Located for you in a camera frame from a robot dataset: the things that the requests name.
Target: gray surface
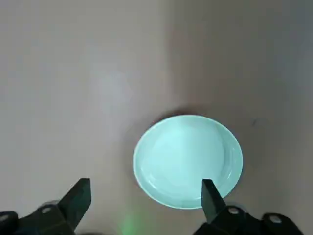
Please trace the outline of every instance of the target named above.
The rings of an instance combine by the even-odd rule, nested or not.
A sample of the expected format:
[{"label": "gray surface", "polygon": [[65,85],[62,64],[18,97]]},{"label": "gray surface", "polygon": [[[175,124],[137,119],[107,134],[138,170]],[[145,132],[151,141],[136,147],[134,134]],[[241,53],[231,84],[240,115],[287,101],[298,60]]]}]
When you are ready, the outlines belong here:
[{"label": "gray surface", "polygon": [[138,234],[191,234],[202,211],[149,199],[131,162],[153,122],[192,110],[241,143],[227,200],[310,234],[312,13],[282,0],[1,1],[1,210],[26,215],[91,177],[78,231],[120,234],[135,218]]}]

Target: robotic arm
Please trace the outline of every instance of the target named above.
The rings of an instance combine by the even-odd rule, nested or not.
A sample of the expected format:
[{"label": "robotic arm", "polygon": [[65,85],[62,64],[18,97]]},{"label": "robotic arm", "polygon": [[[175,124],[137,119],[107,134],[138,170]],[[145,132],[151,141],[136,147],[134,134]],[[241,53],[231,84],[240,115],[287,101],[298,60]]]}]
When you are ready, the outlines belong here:
[{"label": "robotic arm", "polygon": [[[56,205],[44,205],[18,218],[0,212],[0,235],[75,235],[91,204],[90,179],[80,179]],[[286,216],[266,213],[261,220],[236,206],[227,206],[212,180],[202,181],[202,208],[207,222],[194,235],[303,235]]]}]

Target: plate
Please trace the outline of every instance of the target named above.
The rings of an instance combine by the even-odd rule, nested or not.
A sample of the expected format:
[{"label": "plate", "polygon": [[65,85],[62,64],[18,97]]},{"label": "plate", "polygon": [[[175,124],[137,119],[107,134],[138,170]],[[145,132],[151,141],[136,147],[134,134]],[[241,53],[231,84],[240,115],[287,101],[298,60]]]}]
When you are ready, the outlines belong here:
[{"label": "plate", "polygon": [[243,155],[222,124],[198,115],[164,119],[140,138],[133,158],[140,187],[157,202],[177,209],[201,208],[202,179],[225,197],[236,186]]}]

